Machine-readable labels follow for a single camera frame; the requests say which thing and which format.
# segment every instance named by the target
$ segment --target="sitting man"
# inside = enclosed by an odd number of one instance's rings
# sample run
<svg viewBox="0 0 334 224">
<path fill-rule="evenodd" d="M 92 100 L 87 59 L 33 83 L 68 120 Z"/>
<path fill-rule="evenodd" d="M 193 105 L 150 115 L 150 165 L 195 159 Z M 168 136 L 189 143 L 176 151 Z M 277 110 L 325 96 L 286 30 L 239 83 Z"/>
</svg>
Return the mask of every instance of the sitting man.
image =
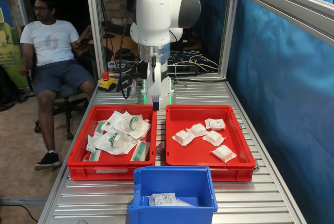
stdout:
<svg viewBox="0 0 334 224">
<path fill-rule="evenodd" d="M 55 2 L 35 0 L 34 12 L 38 21 L 29 23 L 21 40 L 23 65 L 19 73 L 27 75 L 31 70 L 34 52 L 37 56 L 33 90 L 38 100 L 38 119 L 48 153 L 35 165 L 42 170 L 61 164 L 54 144 L 53 103 L 62 84 L 93 95 L 96 81 L 74 59 L 73 52 L 81 56 L 87 48 L 77 44 L 78 32 L 67 21 L 54 19 Z"/>
</svg>

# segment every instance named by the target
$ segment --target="man's right hand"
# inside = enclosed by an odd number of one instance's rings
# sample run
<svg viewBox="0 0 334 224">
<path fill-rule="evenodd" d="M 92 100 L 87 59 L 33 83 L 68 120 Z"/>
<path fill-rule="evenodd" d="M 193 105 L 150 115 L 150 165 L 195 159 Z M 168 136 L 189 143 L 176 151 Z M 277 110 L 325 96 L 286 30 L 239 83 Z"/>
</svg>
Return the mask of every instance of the man's right hand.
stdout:
<svg viewBox="0 0 334 224">
<path fill-rule="evenodd" d="M 22 65 L 19 70 L 19 74 L 23 76 L 29 75 L 30 68 L 27 65 Z"/>
</svg>

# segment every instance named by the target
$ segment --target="eyeglasses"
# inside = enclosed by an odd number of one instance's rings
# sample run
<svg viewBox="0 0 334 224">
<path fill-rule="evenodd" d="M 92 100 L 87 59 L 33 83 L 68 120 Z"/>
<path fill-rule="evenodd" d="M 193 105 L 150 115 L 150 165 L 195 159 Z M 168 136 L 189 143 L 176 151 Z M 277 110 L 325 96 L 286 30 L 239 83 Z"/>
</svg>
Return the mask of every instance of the eyeglasses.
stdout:
<svg viewBox="0 0 334 224">
<path fill-rule="evenodd" d="M 33 8 L 33 11 L 39 11 L 39 12 L 42 12 L 42 11 L 46 11 L 48 8 L 47 7 L 44 7 L 44 6 L 34 6 Z"/>
</svg>

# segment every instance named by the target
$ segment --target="red plastic crate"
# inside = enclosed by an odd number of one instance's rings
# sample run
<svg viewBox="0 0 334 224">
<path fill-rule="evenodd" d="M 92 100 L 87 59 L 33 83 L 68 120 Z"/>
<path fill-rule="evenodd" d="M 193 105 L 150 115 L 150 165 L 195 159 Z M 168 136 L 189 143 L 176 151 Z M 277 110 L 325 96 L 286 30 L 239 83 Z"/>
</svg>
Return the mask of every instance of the red plastic crate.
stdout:
<svg viewBox="0 0 334 224">
<path fill-rule="evenodd" d="M 126 111 L 132 115 L 142 114 L 144 120 L 151 120 L 151 129 L 142 139 L 150 142 L 146 161 L 130 161 L 135 151 L 127 155 L 111 155 L 101 151 L 99 161 L 82 161 L 86 150 L 88 135 L 92 136 L 98 121 L 107 120 L 114 113 Z M 80 134 L 67 159 L 69 174 L 73 180 L 133 180 L 136 168 L 154 166 L 156 163 L 157 113 L 152 105 L 95 105 L 92 106 Z"/>
<path fill-rule="evenodd" d="M 177 132 L 206 119 L 223 119 L 225 129 L 217 131 L 226 137 L 222 145 L 228 146 L 237 157 L 223 162 L 211 151 L 211 143 L 196 137 L 187 146 L 172 139 Z M 168 105 L 166 107 L 166 162 L 171 166 L 208 166 L 213 181 L 250 181 L 255 160 L 239 123 L 229 105 Z"/>
</svg>

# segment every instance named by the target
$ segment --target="blue plastic crate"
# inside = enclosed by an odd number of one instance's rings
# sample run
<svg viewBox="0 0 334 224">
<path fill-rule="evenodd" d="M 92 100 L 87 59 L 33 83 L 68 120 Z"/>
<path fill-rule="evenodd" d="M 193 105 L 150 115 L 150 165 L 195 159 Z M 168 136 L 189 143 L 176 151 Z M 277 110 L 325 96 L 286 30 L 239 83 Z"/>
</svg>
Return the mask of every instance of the blue plastic crate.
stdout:
<svg viewBox="0 0 334 224">
<path fill-rule="evenodd" d="M 145 167 L 134 171 L 130 224 L 211 224 L 217 212 L 209 167 Z M 149 206 L 148 197 L 175 193 L 193 207 Z"/>
</svg>

